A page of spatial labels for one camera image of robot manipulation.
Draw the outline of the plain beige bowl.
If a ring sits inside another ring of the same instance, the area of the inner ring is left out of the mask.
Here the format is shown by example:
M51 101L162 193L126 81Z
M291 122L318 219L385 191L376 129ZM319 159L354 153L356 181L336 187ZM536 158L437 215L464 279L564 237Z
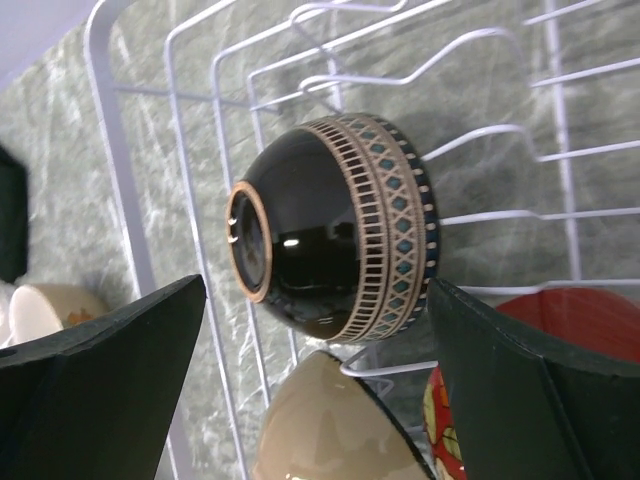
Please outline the plain beige bowl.
M422 480L434 477L406 430L342 362L315 351L268 407L253 479Z

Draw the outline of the cream floral bowl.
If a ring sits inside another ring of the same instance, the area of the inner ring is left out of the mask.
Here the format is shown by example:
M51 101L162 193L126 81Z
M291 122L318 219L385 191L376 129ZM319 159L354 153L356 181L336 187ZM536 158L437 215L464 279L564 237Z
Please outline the cream floral bowl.
M1 316L1 348L36 340L109 311L88 289L67 284L26 284L11 295Z

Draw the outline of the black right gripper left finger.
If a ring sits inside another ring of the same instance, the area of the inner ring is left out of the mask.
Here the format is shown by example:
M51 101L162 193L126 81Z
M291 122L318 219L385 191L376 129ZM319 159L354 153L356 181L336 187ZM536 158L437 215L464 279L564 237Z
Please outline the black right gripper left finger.
M190 275L2 350L2 478L154 478L205 302Z

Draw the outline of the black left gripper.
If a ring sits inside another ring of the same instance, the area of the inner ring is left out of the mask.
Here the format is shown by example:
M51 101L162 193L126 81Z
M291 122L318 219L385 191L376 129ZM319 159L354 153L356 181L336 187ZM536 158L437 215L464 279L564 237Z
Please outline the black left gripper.
M1 280L14 283L28 270L29 196L25 166L1 147Z

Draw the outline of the black patterned bowl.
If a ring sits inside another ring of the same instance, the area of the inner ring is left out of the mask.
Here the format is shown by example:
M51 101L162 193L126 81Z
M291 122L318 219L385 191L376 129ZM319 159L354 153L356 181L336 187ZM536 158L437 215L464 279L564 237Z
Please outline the black patterned bowl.
M440 256L416 148L368 113L320 117L269 144L230 193L226 234L244 294L334 343L407 330L426 308Z

